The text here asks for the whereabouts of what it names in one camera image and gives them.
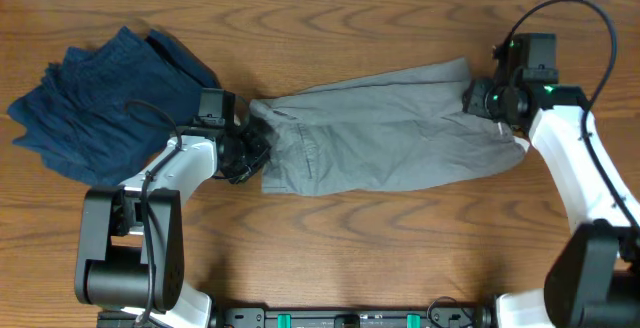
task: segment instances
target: wood grain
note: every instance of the wood grain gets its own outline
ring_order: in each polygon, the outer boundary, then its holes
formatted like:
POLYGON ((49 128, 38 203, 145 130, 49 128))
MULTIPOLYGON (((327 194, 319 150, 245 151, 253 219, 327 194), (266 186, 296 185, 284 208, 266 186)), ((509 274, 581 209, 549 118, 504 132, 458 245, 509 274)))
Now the wood grain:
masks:
MULTIPOLYGON (((0 0, 0 109, 35 87, 68 46, 99 47, 123 25, 161 28, 248 98, 466 56, 475 74, 543 0, 0 0)), ((595 0, 614 18, 618 65, 596 108, 602 139, 640 191, 640 0, 595 0)), ((550 7, 524 30, 559 35, 564 82, 590 92, 608 57, 604 25, 550 7)), ((87 187, 10 144, 0 116, 0 325, 87 327, 73 294, 87 187)), ((408 193, 318 198, 205 182, 183 208, 187 278, 220 302, 272 307, 425 306, 536 288, 568 238, 535 152, 510 172, 408 193)))

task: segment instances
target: folded cloth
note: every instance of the folded cloth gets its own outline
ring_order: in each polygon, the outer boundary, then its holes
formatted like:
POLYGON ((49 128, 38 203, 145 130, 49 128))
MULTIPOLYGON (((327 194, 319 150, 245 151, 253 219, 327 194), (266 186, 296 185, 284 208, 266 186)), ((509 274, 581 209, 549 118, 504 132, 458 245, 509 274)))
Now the folded cloth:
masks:
POLYGON ((464 59, 254 100, 273 132, 265 193, 409 191, 489 176, 522 161, 504 124, 462 113, 464 59))
MULTIPOLYGON (((118 184, 166 145, 170 130, 133 120, 124 104, 144 100, 185 124, 198 112, 203 86, 217 87, 215 76, 177 43, 156 31, 145 41, 123 27, 97 51, 70 47, 40 86, 9 106, 27 128, 14 144, 40 153, 45 166, 66 177, 118 184)), ((167 125, 141 108, 131 114, 167 125)))

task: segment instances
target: folded blue towel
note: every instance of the folded blue towel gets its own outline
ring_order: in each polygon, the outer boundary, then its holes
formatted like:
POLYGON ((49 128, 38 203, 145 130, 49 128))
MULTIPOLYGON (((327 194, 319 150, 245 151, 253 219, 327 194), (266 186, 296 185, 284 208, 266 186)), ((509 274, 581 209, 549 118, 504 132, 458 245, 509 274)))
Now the folded blue towel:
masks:
MULTIPOLYGON (((9 106, 11 118, 27 128, 14 144, 40 153, 45 166, 66 177, 115 185, 169 137, 133 120, 124 104, 144 100, 186 124, 198 112, 202 87, 219 87, 215 75, 180 45, 157 31, 143 40, 123 27, 97 51, 69 48, 40 86, 9 106)), ((166 125, 153 112, 131 114, 166 125)))

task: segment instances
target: navy blue fabric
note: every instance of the navy blue fabric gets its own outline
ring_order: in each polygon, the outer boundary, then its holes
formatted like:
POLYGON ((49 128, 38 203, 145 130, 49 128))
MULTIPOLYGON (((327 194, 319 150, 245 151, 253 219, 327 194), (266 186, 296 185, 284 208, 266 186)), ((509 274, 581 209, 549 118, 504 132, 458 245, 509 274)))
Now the navy blue fabric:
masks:
MULTIPOLYGON (((69 48, 40 86, 9 106, 11 118, 27 128, 14 144, 40 153, 46 167, 66 177, 115 185, 169 137, 131 119, 124 104, 141 99, 186 124, 198 112, 203 86, 217 87, 215 76, 173 40, 152 31, 145 41, 123 27, 97 51, 69 48)), ((131 114, 166 125, 143 108, 131 114)))

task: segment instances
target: gray cloth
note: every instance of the gray cloth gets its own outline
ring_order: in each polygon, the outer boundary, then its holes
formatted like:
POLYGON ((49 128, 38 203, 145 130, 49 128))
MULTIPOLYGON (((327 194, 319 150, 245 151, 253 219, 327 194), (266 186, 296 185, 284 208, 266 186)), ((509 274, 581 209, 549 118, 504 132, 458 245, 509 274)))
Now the gray cloth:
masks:
POLYGON ((522 161, 504 124, 462 113, 465 59, 254 100, 273 132, 265 193, 409 191, 485 177, 522 161))

